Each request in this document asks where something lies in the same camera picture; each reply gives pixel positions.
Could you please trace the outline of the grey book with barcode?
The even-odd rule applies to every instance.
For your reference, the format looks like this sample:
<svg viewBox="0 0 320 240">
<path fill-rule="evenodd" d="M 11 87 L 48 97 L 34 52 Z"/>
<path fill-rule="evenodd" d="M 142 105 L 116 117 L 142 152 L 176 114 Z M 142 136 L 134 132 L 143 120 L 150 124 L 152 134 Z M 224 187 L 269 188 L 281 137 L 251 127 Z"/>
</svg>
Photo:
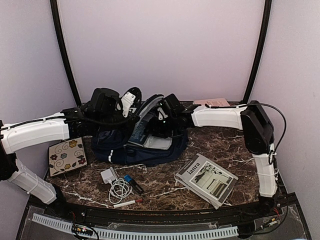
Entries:
<svg viewBox="0 0 320 240">
<path fill-rule="evenodd" d="M 149 135 L 143 144 L 143 147 L 149 149 L 168 150 L 172 145 L 172 141 L 173 139 L 171 137 L 162 138 Z"/>
</svg>

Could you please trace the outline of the dark cover book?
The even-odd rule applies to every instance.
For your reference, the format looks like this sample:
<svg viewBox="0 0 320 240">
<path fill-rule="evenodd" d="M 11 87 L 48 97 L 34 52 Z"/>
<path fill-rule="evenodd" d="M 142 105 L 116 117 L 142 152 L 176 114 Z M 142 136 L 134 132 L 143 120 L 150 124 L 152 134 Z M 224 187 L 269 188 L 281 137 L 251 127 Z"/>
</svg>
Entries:
<svg viewBox="0 0 320 240">
<path fill-rule="evenodd" d="M 151 135 L 147 130 L 148 124 L 149 120 L 142 119 L 135 127 L 131 137 L 128 140 L 128 144 L 143 147 L 146 139 L 149 135 Z"/>
</svg>

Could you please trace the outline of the navy blue student backpack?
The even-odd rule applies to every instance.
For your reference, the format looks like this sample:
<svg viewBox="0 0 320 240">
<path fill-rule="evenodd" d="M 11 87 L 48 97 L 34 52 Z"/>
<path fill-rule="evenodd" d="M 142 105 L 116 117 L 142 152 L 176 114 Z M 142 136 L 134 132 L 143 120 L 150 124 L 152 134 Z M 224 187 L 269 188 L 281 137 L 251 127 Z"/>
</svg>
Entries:
<svg viewBox="0 0 320 240">
<path fill-rule="evenodd" d="M 102 162 L 155 166 L 177 160 L 187 148 L 188 131 L 172 112 L 184 111 L 174 94 L 155 94 L 137 110 L 140 117 L 132 132 L 100 132 L 91 149 Z"/>
</svg>

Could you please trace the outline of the pink book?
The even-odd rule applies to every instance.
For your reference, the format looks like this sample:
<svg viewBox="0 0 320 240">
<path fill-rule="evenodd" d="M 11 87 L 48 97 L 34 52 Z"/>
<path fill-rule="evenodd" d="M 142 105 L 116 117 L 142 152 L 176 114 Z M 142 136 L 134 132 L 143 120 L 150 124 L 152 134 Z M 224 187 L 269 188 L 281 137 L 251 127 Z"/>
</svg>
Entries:
<svg viewBox="0 0 320 240">
<path fill-rule="evenodd" d="M 211 99 L 201 99 L 201 100 L 194 100 L 193 104 L 195 105 L 209 105 L 215 107 L 225 107 L 230 106 L 225 98 L 211 98 Z"/>
</svg>

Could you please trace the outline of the grey ianra magazine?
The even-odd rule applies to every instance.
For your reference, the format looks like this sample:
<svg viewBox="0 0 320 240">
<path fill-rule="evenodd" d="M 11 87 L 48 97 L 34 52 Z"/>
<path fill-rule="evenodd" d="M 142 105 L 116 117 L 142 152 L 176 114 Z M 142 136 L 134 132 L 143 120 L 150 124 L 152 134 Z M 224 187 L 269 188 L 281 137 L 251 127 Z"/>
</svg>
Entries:
<svg viewBox="0 0 320 240">
<path fill-rule="evenodd" d="M 175 174 L 175 178 L 216 210 L 223 205 L 239 179 L 199 153 Z"/>
</svg>

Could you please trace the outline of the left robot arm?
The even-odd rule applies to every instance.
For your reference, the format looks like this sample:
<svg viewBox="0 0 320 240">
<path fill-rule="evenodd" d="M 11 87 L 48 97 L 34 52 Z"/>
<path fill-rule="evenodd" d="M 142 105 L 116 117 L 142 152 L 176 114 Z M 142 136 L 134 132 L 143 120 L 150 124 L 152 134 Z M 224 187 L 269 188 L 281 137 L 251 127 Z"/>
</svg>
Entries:
<svg viewBox="0 0 320 240">
<path fill-rule="evenodd" d="M 37 197 L 60 218 L 70 206 L 61 190 L 41 179 L 17 157 L 16 151 L 52 141 L 92 136 L 99 130 L 115 130 L 133 119 L 129 113 L 136 96 L 123 96 L 109 88 L 96 88 L 91 99 L 79 107 L 64 109 L 39 119 L 0 125 L 0 179 L 11 182 Z"/>
</svg>

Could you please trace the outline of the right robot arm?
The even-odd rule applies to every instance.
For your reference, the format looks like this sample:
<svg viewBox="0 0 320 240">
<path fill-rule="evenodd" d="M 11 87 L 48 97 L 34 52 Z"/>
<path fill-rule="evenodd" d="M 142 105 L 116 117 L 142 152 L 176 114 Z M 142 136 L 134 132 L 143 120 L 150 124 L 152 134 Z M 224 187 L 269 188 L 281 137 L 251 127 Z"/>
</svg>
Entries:
<svg viewBox="0 0 320 240">
<path fill-rule="evenodd" d="M 214 106 L 161 100 L 155 115 L 148 123 L 148 132 L 166 138 L 192 128 L 230 129 L 240 133 L 246 150 L 255 162 L 259 182 L 258 203 L 255 213 L 266 217 L 276 206 L 279 194 L 278 164 L 279 143 L 275 143 L 274 126 L 264 108 L 276 112 L 278 108 L 253 100 L 247 104 Z"/>
</svg>

